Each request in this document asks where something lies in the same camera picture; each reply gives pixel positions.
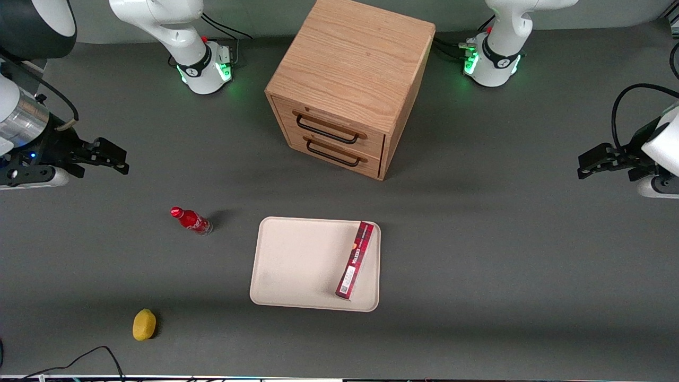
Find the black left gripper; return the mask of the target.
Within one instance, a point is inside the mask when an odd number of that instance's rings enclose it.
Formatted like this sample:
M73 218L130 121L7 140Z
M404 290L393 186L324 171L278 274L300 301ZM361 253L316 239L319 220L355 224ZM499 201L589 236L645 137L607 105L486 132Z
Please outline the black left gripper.
M617 171L618 163L623 169L630 169L628 172L630 181L638 181L645 176L659 176L659 165L642 150L642 146L650 141L659 121L660 119L652 119L633 133L628 144L621 145L616 119L611 119L613 145L601 143L579 156L579 169L577 170L579 180L584 180L598 172Z

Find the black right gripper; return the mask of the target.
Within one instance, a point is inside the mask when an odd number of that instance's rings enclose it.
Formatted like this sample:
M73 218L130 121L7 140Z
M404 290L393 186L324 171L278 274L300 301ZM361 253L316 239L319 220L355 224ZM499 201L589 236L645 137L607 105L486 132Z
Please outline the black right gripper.
M126 150L106 138L89 143L81 140L74 128L46 128L31 143L2 154L1 179L53 179L58 170L82 178L84 164L112 168L126 176L126 155Z

